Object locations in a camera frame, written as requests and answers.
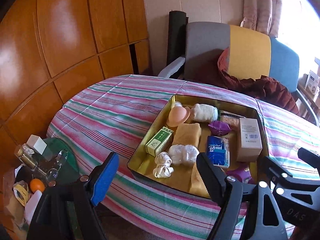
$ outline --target window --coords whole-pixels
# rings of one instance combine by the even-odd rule
[[[307,0],[282,0],[277,39],[299,55],[299,77],[310,70],[317,73],[315,57],[320,58],[320,19]]]

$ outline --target white rubber band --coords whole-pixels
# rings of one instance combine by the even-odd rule
[[[172,160],[166,152],[159,153],[155,158],[155,163],[157,167],[153,170],[153,175],[156,178],[168,178],[171,176],[173,172],[173,168],[170,167]]]

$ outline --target floor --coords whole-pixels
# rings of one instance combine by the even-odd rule
[[[136,227],[102,204],[97,206],[96,211],[109,240],[164,240]]]

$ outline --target purple object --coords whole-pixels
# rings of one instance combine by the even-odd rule
[[[251,178],[249,165],[247,163],[241,163],[240,166],[233,171],[226,171],[228,176],[234,176],[237,180],[244,183],[254,184],[253,179]]]
[[[231,132],[229,125],[225,122],[213,121],[208,126],[214,136],[222,136]]]

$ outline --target white wall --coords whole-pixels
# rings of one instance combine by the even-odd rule
[[[151,60],[157,75],[166,65],[171,10],[187,13],[189,22],[209,21],[240,25],[243,0],[145,0]]]

